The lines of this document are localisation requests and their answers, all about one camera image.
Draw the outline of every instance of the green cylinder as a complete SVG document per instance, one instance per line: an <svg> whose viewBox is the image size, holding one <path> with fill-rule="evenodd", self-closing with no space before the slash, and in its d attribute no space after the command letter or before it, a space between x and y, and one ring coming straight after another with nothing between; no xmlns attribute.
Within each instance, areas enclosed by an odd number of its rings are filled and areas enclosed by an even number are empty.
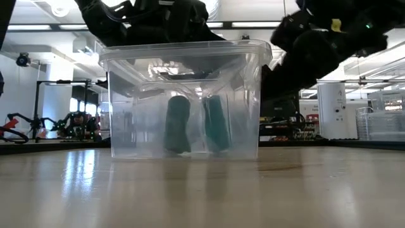
<svg viewBox="0 0 405 228"><path fill-rule="evenodd" d="M219 153L230 147L229 131L221 105L221 97L204 98L205 131L207 146L211 152Z"/></svg>
<svg viewBox="0 0 405 228"><path fill-rule="evenodd" d="M190 101L183 96L174 96L168 102L164 148L172 153L191 152L186 127L190 117Z"/></svg>

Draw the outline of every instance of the security camera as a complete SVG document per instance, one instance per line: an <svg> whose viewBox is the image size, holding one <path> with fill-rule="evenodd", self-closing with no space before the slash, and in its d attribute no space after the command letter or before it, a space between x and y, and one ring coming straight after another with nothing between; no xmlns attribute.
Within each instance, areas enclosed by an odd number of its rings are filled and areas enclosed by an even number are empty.
<svg viewBox="0 0 405 228"><path fill-rule="evenodd" d="M31 59L28 57L28 53L20 53L16 64L19 67L29 67L31 65Z"/></svg>

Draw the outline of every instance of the robotic hand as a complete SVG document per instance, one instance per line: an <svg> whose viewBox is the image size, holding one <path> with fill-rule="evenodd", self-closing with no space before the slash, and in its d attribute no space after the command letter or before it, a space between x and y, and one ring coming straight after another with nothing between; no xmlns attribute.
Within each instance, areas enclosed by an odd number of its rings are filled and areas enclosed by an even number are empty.
<svg viewBox="0 0 405 228"><path fill-rule="evenodd" d="M404 23L403 0L297 0L297 4L300 10L283 18L271 37L286 54L273 70L263 67L262 99L311 87L348 57L386 49L384 33Z"/></svg>
<svg viewBox="0 0 405 228"><path fill-rule="evenodd" d="M210 31L198 0L137 0L107 7L101 0L75 0L90 32L106 46L222 41ZM286 54L274 69L262 68L262 99L311 87L350 56L387 48L384 33L404 23L404 0L297 0L271 42Z"/></svg>
<svg viewBox="0 0 405 228"><path fill-rule="evenodd" d="M96 141L99 139L97 119L90 117L87 120L85 116L86 114L81 111L68 113L64 119L54 122L51 131L56 131L58 136L62 138L93 139Z"/></svg>

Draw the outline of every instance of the clear plastic container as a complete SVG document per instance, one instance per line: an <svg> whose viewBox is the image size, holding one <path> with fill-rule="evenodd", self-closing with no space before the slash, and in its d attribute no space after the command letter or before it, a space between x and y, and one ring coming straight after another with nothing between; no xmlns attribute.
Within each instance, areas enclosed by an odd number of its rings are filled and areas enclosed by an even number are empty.
<svg viewBox="0 0 405 228"><path fill-rule="evenodd" d="M358 127L371 141L405 141L405 111L378 111L359 115Z"/></svg>
<svg viewBox="0 0 405 228"><path fill-rule="evenodd" d="M115 158L256 158L263 41L106 48Z"/></svg>
<svg viewBox="0 0 405 228"><path fill-rule="evenodd" d="M374 112L405 111L405 90L378 91L368 95Z"/></svg>

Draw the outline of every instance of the table surface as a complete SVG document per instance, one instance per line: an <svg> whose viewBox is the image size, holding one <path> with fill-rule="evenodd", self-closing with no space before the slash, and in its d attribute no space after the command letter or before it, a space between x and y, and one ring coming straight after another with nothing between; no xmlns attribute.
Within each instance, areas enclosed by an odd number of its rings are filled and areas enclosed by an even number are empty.
<svg viewBox="0 0 405 228"><path fill-rule="evenodd" d="M404 227L405 153L266 148L258 161L0 156L0 227Z"/></svg>

